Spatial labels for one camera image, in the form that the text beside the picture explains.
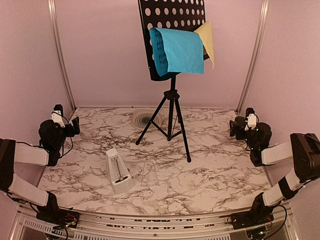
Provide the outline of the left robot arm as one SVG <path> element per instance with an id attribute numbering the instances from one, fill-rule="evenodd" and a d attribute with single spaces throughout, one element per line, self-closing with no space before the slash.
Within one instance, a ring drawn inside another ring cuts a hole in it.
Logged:
<path id="1" fill-rule="evenodd" d="M 15 164 L 29 164 L 54 167 L 58 160 L 68 152 L 64 150 L 66 138 L 80 134 L 80 119 L 75 117 L 71 123 L 54 118 L 43 121 L 38 133 L 39 146 L 13 139 L 0 140 L 0 190 L 11 200 L 35 205 L 39 213 L 58 223 L 63 219 L 63 211 L 58 207 L 56 196 L 41 190 L 33 184 L 20 178 L 14 172 Z"/>

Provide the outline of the blue sheet music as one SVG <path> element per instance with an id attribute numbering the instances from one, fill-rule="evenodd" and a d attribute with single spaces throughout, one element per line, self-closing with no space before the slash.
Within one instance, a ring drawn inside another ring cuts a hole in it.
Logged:
<path id="1" fill-rule="evenodd" d="M 153 27 L 149 35 L 159 76 L 205 73 L 203 42 L 196 32 Z"/>

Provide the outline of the black music stand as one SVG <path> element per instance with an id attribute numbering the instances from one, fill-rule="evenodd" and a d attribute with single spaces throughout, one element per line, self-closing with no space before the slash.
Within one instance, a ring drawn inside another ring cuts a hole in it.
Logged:
<path id="1" fill-rule="evenodd" d="M 204 61 L 209 58 L 204 41 L 196 29 L 206 22 L 205 3 L 202 0 L 140 0 L 140 21 L 152 81 L 170 80 L 170 89 L 143 130 L 145 134 L 155 117 L 169 101 L 168 129 L 163 135 L 170 141 L 182 135 L 187 161 L 191 161 L 186 131 L 176 89 L 176 76 L 180 73 L 203 74 Z"/>

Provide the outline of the clear metronome cover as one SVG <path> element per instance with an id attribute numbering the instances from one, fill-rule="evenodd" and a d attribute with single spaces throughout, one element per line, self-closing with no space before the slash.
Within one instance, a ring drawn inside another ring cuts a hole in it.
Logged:
<path id="1" fill-rule="evenodd" d="M 155 168 L 155 163 L 153 161 L 146 161 L 143 165 L 140 186 L 151 187 L 159 185 L 160 182 Z"/>

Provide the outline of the white metronome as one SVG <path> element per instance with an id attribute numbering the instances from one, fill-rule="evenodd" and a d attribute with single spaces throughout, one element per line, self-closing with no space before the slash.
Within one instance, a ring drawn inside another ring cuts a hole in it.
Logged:
<path id="1" fill-rule="evenodd" d="M 122 157 L 115 148 L 106 151 L 107 178 L 116 195 L 131 190 L 135 183 Z"/>

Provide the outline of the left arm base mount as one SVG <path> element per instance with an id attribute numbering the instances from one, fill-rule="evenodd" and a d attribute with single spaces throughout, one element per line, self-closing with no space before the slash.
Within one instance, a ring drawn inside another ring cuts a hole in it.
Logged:
<path id="1" fill-rule="evenodd" d="M 79 217 L 79 212 L 66 209 L 60 209 L 58 213 L 39 211 L 36 214 L 38 220 L 74 229 L 78 225 Z"/>

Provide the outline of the yellow sheet music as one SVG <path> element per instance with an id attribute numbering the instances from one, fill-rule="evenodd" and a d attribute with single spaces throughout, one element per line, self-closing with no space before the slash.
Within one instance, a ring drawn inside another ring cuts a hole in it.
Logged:
<path id="1" fill-rule="evenodd" d="M 214 55 L 214 44 L 213 44 L 213 34 L 212 34 L 212 24 L 209 21 L 204 22 L 195 31 L 202 40 L 205 53 L 211 60 L 212 70 L 215 68 L 215 55 Z"/>

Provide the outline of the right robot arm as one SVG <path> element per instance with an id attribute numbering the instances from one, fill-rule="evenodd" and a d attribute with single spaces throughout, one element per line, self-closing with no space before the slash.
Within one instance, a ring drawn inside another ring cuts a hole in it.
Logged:
<path id="1" fill-rule="evenodd" d="M 250 160 L 256 167 L 266 167 L 293 160 L 292 170 L 271 189 L 255 197 L 247 219 L 258 224 L 282 200 L 292 199 L 308 182 L 320 177 L 320 141 L 314 133 L 292 133 L 290 140 L 270 146 L 271 127 L 259 122 L 255 114 L 237 116 L 229 122 L 229 135 L 244 140 Z"/>

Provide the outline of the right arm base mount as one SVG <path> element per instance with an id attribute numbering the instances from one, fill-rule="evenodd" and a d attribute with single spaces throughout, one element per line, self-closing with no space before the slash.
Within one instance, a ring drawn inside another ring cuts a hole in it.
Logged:
<path id="1" fill-rule="evenodd" d="M 257 225 L 270 223 L 274 220 L 273 214 L 257 215 L 249 211 L 237 212 L 227 217 L 227 223 L 233 226 L 234 230 L 254 227 Z"/>

